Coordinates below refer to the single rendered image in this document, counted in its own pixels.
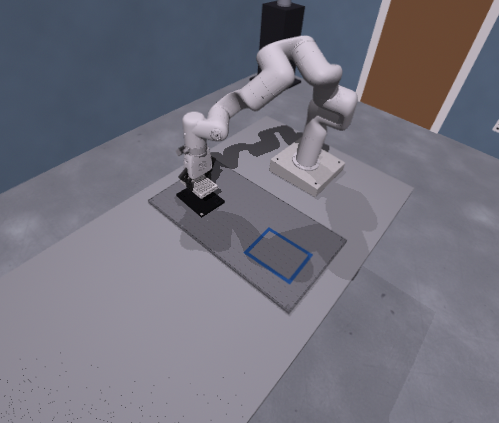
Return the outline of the blue tape outline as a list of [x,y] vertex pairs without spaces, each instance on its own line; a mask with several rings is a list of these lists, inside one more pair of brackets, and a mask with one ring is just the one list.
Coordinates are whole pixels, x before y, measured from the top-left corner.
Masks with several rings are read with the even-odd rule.
[[[274,233],[275,235],[279,236],[280,238],[282,238],[283,240],[287,241],[288,243],[290,243],[291,245],[295,246],[296,248],[298,248],[299,250],[303,251],[304,253],[306,253],[308,256],[306,257],[306,259],[302,262],[302,264],[298,267],[298,269],[294,272],[294,274],[290,277],[290,279],[288,280],[287,278],[285,278],[284,276],[282,276],[280,273],[278,273],[277,271],[275,271],[274,269],[272,269],[271,267],[269,267],[268,265],[266,265],[265,263],[263,263],[262,261],[260,261],[259,259],[257,259],[256,257],[254,257],[252,254],[249,253],[249,251],[269,232],[271,231],[272,233]],[[311,254],[310,252],[306,251],[305,249],[303,249],[302,247],[298,246],[297,244],[295,244],[294,242],[290,241],[289,239],[287,239],[286,237],[282,236],[281,234],[277,233],[276,231],[274,231],[273,229],[271,228],[267,228],[247,249],[246,251],[244,252],[244,254],[246,254],[247,256],[249,256],[250,258],[252,258],[253,260],[255,260],[256,262],[258,262],[260,265],[262,265],[263,267],[265,267],[266,269],[268,269],[269,271],[271,271],[272,273],[274,273],[275,275],[277,275],[279,278],[281,278],[282,280],[284,280],[285,282],[287,282],[288,284],[291,284],[291,282],[295,279],[295,277],[299,274],[299,272],[302,270],[302,268],[306,265],[306,263],[309,261],[309,259],[313,256],[313,254]]]

